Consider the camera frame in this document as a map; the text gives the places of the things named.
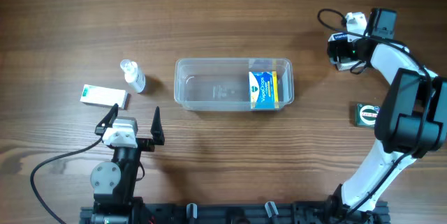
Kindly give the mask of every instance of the wood grain surface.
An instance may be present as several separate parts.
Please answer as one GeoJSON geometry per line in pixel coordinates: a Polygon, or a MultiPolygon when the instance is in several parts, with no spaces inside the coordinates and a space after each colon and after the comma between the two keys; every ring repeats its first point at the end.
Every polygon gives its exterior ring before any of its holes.
{"type": "MultiPolygon", "coordinates": [[[[374,132],[352,124],[354,103],[380,105],[388,84],[368,70],[337,72],[321,8],[398,11],[396,39],[447,75],[446,0],[0,0],[0,223],[55,223],[29,185],[46,158],[91,144],[108,111],[79,102],[82,86],[127,89],[122,116],[149,134],[156,106],[166,145],[143,154],[146,202],[203,204],[324,200],[358,168],[374,132]],[[295,101],[282,111],[190,112],[173,99],[185,57],[285,57],[295,101]],[[119,62],[137,61],[150,91],[136,94],[119,62]]],[[[339,18],[325,17],[339,24],[339,18]]],[[[45,201],[68,223],[93,203],[89,175],[112,152],[100,145],[36,175],[45,201]]],[[[393,223],[445,223],[447,152],[430,153],[383,194],[393,223]]]]}

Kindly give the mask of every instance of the black mount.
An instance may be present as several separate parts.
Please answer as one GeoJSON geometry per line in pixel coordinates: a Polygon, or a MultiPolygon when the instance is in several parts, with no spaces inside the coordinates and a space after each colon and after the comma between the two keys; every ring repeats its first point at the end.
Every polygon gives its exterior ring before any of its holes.
{"type": "MultiPolygon", "coordinates": [[[[323,221],[324,223],[333,223],[330,220],[341,220],[346,218],[346,214],[349,211],[350,206],[343,204],[342,199],[342,185],[338,185],[337,189],[332,195],[329,195],[324,203],[323,209],[323,221]]],[[[373,212],[356,211],[346,221],[352,221],[354,223],[365,223],[372,216],[373,212]]]]}
{"type": "MultiPolygon", "coordinates": [[[[326,224],[322,217],[324,202],[294,202],[276,204],[275,220],[269,218],[264,204],[198,205],[197,218],[188,215],[187,207],[175,204],[146,204],[153,213],[144,224],[326,224]]],[[[80,224],[90,224],[93,209],[82,208],[80,224]]],[[[347,220],[343,224],[390,224],[387,202],[377,202],[376,208],[365,221],[347,220]]]]}

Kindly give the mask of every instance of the clear plastic bottle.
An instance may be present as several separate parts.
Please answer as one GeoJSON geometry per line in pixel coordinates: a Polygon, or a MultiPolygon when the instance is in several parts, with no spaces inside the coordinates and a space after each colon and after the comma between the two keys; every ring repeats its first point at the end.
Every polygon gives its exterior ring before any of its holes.
{"type": "Polygon", "coordinates": [[[136,92],[142,92],[146,86],[146,77],[138,67],[138,64],[134,61],[125,59],[121,61],[119,65],[125,73],[124,79],[126,79],[126,82],[128,82],[128,84],[134,88],[136,92]]]}

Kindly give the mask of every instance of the clear plastic container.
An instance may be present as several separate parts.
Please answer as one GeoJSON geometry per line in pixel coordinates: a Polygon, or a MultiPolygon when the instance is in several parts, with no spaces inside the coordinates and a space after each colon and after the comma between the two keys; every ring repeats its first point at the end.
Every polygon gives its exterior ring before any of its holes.
{"type": "Polygon", "coordinates": [[[174,99],[187,110],[250,111],[250,71],[278,77],[280,110],[293,102],[293,70],[288,59],[180,59],[175,65],[174,99]]]}

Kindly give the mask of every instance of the black cable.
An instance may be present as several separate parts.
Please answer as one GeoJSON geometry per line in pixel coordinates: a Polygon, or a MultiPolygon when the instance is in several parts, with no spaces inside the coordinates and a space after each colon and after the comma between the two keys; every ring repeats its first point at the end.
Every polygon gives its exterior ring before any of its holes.
{"type": "Polygon", "coordinates": [[[426,97],[425,97],[425,107],[424,107],[424,112],[423,112],[422,118],[421,118],[420,123],[419,123],[418,133],[417,133],[417,135],[416,135],[416,144],[414,145],[414,148],[413,148],[411,151],[408,151],[408,152],[406,152],[405,154],[401,155],[401,156],[400,156],[400,157],[393,163],[393,165],[391,165],[390,169],[387,171],[387,173],[385,174],[385,176],[382,177],[382,179],[380,180],[380,182],[373,188],[373,190],[372,190],[371,192],[369,192],[369,193],[367,194],[367,196],[366,196],[365,198],[363,198],[363,200],[361,200],[359,204],[357,204],[356,207],[354,207],[352,210],[350,210],[350,211],[345,215],[345,217],[344,217],[343,219],[341,219],[340,221],[337,221],[337,222],[335,223],[335,224],[339,224],[339,223],[341,223],[341,222],[346,221],[346,220],[347,220],[347,219],[348,219],[354,212],[356,212],[361,206],[363,206],[364,203],[366,203],[366,201],[368,201],[369,199],[371,199],[372,196],[378,191],[378,189],[380,189],[380,187],[383,185],[383,183],[385,183],[386,179],[388,179],[388,177],[391,175],[391,173],[394,171],[394,169],[399,165],[399,163],[400,163],[404,158],[406,158],[406,157],[408,157],[408,156],[414,154],[414,152],[417,150],[417,146],[418,146],[418,144],[419,144],[419,142],[420,142],[420,136],[422,135],[422,131],[423,131],[423,128],[424,128],[424,124],[425,124],[425,121],[427,120],[428,107],[429,107],[430,101],[431,101],[431,99],[432,99],[432,80],[431,80],[430,74],[427,72],[427,70],[425,70],[424,65],[422,65],[421,63],[419,63],[419,61],[417,61],[416,58],[415,58],[411,53],[405,51],[404,48],[400,48],[400,47],[398,47],[398,46],[396,46],[396,45],[393,45],[392,43],[389,43],[389,41],[387,41],[387,40],[385,40],[385,39],[382,39],[382,38],[372,38],[372,37],[370,37],[370,36],[366,36],[365,33],[364,33],[364,35],[360,35],[360,34],[358,34],[358,33],[352,33],[352,32],[349,32],[349,31],[345,31],[345,30],[343,30],[343,29],[336,29],[336,28],[334,28],[334,27],[332,27],[332,26],[326,24],[325,22],[323,22],[323,20],[321,19],[321,13],[323,13],[323,12],[332,12],[332,13],[336,13],[336,14],[338,14],[338,15],[340,15],[341,13],[340,13],[339,11],[332,10],[332,9],[329,9],[329,8],[321,9],[321,10],[318,12],[317,19],[318,19],[318,21],[319,21],[323,26],[325,26],[326,28],[331,29],[331,30],[336,31],[336,32],[346,33],[346,34],[348,34],[348,35],[357,36],[357,37],[359,37],[359,38],[364,38],[364,39],[367,39],[367,40],[375,40],[376,42],[379,42],[379,43],[382,43],[382,44],[384,44],[384,45],[387,45],[387,46],[390,46],[390,47],[392,47],[392,48],[395,48],[396,50],[399,50],[400,52],[402,52],[402,53],[404,53],[405,55],[407,55],[411,60],[413,60],[413,62],[419,67],[419,69],[421,69],[421,70],[424,72],[425,79],[426,79],[425,84],[426,84],[426,89],[427,89],[427,94],[426,94],[426,97]]]}
{"type": "Polygon", "coordinates": [[[140,161],[140,164],[139,164],[139,166],[141,167],[141,170],[142,170],[142,177],[141,178],[138,178],[138,179],[136,179],[136,181],[140,181],[140,180],[142,180],[142,178],[144,178],[145,177],[145,175],[146,175],[146,172],[145,172],[145,168],[142,166],[142,163],[141,163],[141,161],[140,161]]]}
{"type": "Polygon", "coordinates": [[[50,163],[50,162],[52,162],[52,161],[58,160],[58,159],[60,159],[60,158],[65,158],[65,157],[68,157],[68,156],[72,156],[72,155],[80,154],[80,153],[82,153],[82,152],[84,152],[84,151],[88,151],[88,150],[90,150],[91,148],[95,147],[97,144],[99,144],[99,142],[101,142],[102,140],[103,140],[103,138],[100,137],[99,140],[97,140],[95,143],[89,145],[88,147],[85,147],[84,149],[77,150],[77,151],[72,151],[72,152],[69,152],[69,153],[67,153],[67,154],[62,154],[62,155],[58,155],[58,156],[49,158],[49,159],[43,161],[42,163],[38,164],[38,165],[33,169],[33,171],[31,172],[31,176],[29,177],[29,181],[31,182],[31,187],[33,188],[33,192],[34,192],[34,194],[36,195],[37,200],[42,204],[42,207],[43,207],[45,210],[47,210],[47,212],[48,212],[51,216],[53,216],[53,218],[55,218],[56,221],[58,221],[59,223],[61,223],[61,224],[65,224],[65,222],[64,222],[62,219],[60,219],[60,217],[58,217],[58,215],[56,215],[56,214],[49,208],[49,206],[45,203],[45,201],[43,201],[43,198],[41,197],[41,195],[40,195],[39,192],[37,191],[36,185],[34,184],[34,175],[36,174],[37,170],[39,170],[39,168],[43,167],[44,165],[46,165],[46,164],[48,164],[48,163],[50,163]]]}

